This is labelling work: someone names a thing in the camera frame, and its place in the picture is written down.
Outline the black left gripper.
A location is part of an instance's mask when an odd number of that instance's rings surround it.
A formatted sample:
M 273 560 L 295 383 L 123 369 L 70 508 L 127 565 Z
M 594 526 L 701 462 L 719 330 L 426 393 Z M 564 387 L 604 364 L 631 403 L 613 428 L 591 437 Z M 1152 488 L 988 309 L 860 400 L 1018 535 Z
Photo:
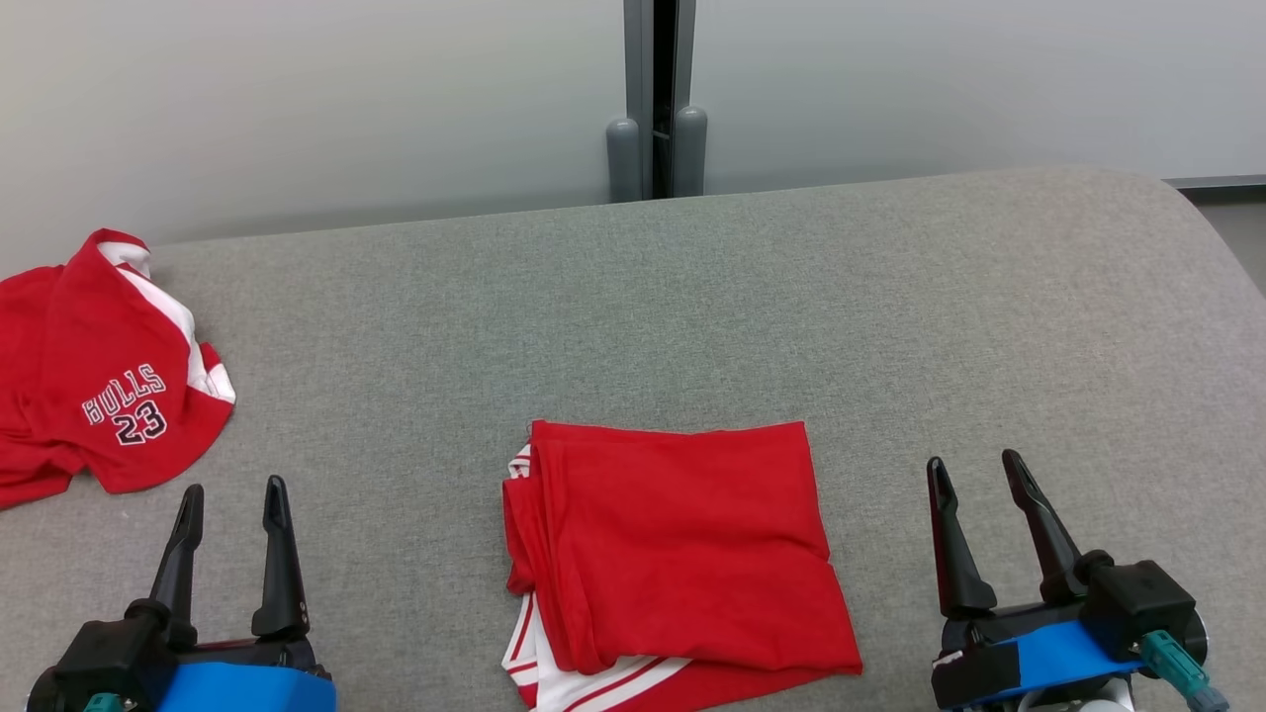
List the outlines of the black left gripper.
M 316 663 L 311 644 L 299 639 L 311 631 L 311 621 L 287 486 L 279 475 L 267 479 L 265 492 L 265 579 L 249 622 L 258 639 L 197 645 L 192 571 L 204 497 L 200 484 L 184 492 L 149 595 L 127 609 L 130 618 L 157 620 L 165 639 L 153 620 L 89 621 L 38 677 L 30 711 L 86 711 L 101 694 L 124 711 L 335 709 L 333 677 Z

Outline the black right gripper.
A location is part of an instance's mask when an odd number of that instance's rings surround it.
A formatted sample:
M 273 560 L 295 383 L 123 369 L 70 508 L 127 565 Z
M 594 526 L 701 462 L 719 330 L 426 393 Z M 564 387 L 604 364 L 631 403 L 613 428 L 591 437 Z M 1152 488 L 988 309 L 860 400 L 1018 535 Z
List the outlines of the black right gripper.
M 927 462 L 942 652 L 931 685 L 941 711 L 1133 711 L 1137 675 L 1184 701 L 1206 693 L 1206 626 L 1194 595 L 1156 563 L 1084 565 L 1055 505 L 1017 450 L 1001 452 L 1012 500 L 1039 556 L 1041 602 L 993 611 L 941 457 Z

